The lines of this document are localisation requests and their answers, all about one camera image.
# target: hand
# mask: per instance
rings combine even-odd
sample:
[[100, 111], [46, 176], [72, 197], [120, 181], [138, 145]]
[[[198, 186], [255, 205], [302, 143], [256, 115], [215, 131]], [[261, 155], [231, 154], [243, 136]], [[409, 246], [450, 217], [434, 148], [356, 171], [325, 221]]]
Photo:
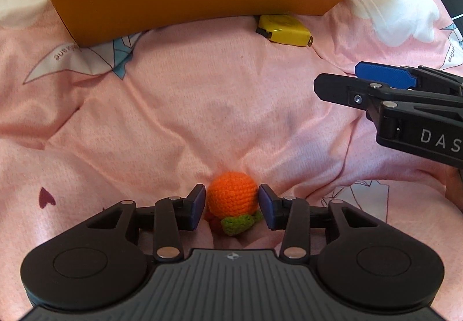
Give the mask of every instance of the hand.
[[463, 180], [459, 170], [454, 167], [446, 167], [446, 186], [445, 198], [454, 203], [463, 213]]

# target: orange yarn ball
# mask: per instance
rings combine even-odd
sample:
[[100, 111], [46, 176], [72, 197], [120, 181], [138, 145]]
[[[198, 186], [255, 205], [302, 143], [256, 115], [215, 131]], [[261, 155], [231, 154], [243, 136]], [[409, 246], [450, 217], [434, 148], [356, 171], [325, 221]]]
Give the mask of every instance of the orange yarn ball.
[[209, 185], [207, 206], [220, 219], [244, 214], [253, 215], [258, 209], [258, 185], [242, 172], [226, 172]]

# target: metal pin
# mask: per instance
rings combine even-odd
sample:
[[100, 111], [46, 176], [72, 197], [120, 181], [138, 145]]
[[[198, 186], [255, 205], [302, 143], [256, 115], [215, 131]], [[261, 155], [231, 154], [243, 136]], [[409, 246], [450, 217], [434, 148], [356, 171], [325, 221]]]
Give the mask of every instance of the metal pin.
[[307, 254], [307, 252], [305, 249], [298, 246], [290, 246], [284, 250], [283, 254], [289, 259], [301, 259]]
[[397, 103], [396, 102], [391, 102], [391, 101], [384, 101], [383, 106], [384, 107], [389, 107], [389, 108], [396, 108]]
[[163, 246], [156, 251], [156, 254], [162, 259], [174, 259], [180, 254], [180, 251], [174, 246]]

